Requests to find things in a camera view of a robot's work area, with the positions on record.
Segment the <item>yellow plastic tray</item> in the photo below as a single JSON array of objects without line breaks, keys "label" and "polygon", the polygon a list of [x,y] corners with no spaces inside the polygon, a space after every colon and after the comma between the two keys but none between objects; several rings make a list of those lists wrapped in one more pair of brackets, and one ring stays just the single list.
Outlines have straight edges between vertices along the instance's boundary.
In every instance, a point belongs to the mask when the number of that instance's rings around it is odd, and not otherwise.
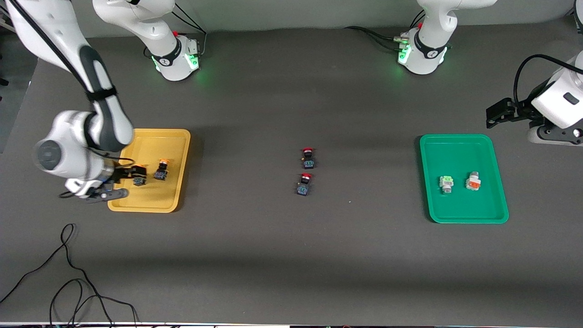
[{"label": "yellow plastic tray", "polygon": [[[187,129],[136,128],[134,139],[121,157],[135,160],[147,169],[147,182],[136,186],[121,180],[116,188],[125,188],[129,196],[108,202],[116,212],[171,213],[176,210],[187,167],[191,133]],[[160,159],[168,159],[166,180],[156,180],[153,174]]]}]

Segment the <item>green plastic tray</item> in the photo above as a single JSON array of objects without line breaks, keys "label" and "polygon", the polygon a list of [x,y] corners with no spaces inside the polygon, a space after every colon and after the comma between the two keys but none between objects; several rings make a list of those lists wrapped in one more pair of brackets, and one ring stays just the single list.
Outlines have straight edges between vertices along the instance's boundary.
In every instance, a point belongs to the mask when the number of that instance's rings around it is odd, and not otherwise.
[{"label": "green plastic tray", "polygon": [[[429,218],[439,224],[504,224],[509,218],[494,146],[479,133],[434,133],[419,141],[421,176]],[[481,188],[465,181],[479,172]],[[450,195],[443,195],[440,176],[452,176]]]}]

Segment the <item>dark grey table mat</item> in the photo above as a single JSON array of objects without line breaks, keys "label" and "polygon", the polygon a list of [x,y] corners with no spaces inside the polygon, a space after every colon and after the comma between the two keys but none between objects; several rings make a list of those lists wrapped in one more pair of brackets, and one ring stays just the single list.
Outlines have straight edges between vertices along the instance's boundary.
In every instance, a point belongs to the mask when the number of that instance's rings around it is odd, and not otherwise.
[{"label": "dark grey table mat", "polygon": [[[523,59],[582,42],[570,17],[461,26],[415,76],[358,31],[213,33],[200,72],[172,83],[139,40],[90,40],[136,127],[192,133],[169,214],[58,198],[32,149],[88,103],[39,61],[0,155],[0,298],[73,223],[73,262],[146,322],[583,327],[583,148],[529,143],[526,121],[485,128]],[[491,138],[508,222],[429,220],[427,133]]]}]

